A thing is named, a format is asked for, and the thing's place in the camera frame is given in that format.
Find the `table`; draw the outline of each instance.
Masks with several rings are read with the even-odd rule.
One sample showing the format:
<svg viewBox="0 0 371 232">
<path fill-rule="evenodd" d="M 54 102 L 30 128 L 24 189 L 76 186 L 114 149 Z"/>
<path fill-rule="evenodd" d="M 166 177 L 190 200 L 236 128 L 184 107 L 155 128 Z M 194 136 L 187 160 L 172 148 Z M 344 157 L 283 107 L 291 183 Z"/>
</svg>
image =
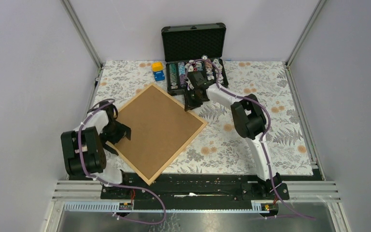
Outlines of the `table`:
<svg viewBox="0 0 371 232">
<path fill-rule="evenodd" d="M 117 108 L 155 82 L 154 61 L 108 61 L 105 64 L 94 102 L 114 98 Z M 229 89 L 254 93 L 271 115 L 267 143 L 272 162 L 281 175 L 312 175 L 312 168 L 300 119 L 295 109 L 282 62 L 225 61 Z M 166 80 L 156 82 L 167 89 Z M 184 103 L 184 97 L 175 96 Z M 212 101 L 194 109 L 208 125 L 163 173 L 255 174 L 249 147 L 234 129 L 231 111 Z M 118 156 L 107 151 L 107 165 L 125 172 L 133 170 Z"/>
</svg>

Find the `cork board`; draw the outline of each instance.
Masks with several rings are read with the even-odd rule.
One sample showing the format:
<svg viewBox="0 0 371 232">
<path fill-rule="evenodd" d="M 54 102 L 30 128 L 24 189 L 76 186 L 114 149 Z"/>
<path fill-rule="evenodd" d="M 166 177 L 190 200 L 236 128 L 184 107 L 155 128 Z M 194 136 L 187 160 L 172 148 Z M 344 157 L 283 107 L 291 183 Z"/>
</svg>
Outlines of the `cork board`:
<svg viewBox="0 0 371 232">
<path fill-rule="evenodd" d="M 124 138 L 114 148 L 148 185 L 207 125 L 155 84 L 123 105 L 117 120 L 131 128 L 131 140 Z"/>
</svg>

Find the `black case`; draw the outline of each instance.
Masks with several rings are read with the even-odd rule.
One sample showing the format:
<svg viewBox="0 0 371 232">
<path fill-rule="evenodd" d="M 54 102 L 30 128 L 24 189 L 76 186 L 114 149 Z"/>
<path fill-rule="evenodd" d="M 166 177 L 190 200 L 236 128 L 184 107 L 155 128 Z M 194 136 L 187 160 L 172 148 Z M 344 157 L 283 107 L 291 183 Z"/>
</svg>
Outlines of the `black case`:
<svg viewBox="0 0 371 232">
<path fill-rule="evenodd" d="M 176 82 L 179 83 L 178 63 L 184 62 L 187 64 L 191 59 L 201 59 L 203 55 L 213 61 L 217 58 L 223 66 L 222 75 L 224 77 L 224 87 L 228 87 L 227 75 L 224 69 L 224 63 L 221 59 L 223 55 L 224 39 L 226 27 L 223 23 L 215 24 L 199 24 L 176 27 L 164 27 L 161 29 L 163 38 L 164 57 L 166 64 L 166 81 L 167 92 L 170 95 L 180 95 L 184 93 L 185 87 L 178 85 L 177 89 L 171 89 L 170 69 L 169 65 L 175 63 L 176 66 Z"/>
</svg>

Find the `blue block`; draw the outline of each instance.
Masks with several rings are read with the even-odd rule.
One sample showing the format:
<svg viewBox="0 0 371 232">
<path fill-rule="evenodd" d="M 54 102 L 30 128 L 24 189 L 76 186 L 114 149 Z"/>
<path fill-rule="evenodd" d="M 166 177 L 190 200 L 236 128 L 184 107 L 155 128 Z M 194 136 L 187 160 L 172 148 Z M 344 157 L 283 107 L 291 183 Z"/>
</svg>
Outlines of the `blue block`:
<svg viewBox="0 0 371 232">
<path fill-rule="evenodd" d="M 162 70 L 161 71 L 158 71 L 158 72 L 153 72 L 153 74 L 154 74 L 154 79 L 156 81 L 162 81 L 162 80 L 165 79 L 164 72 Z"/>
</svg>

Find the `open case lid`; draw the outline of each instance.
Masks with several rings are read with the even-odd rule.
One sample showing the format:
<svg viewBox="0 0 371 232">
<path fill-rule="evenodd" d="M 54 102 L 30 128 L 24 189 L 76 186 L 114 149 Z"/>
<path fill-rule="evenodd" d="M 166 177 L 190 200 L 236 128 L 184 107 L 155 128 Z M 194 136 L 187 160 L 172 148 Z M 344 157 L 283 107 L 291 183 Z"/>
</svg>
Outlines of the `open case lid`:
<svg viewBox="0 0 371 232">
<path fill-rule="evenodd" d="M 199 24 L 161 29 L 166 62 L 199 59 L 202 55 L 223 55 L 226 27 L 223 23 Z"/>
</svg>

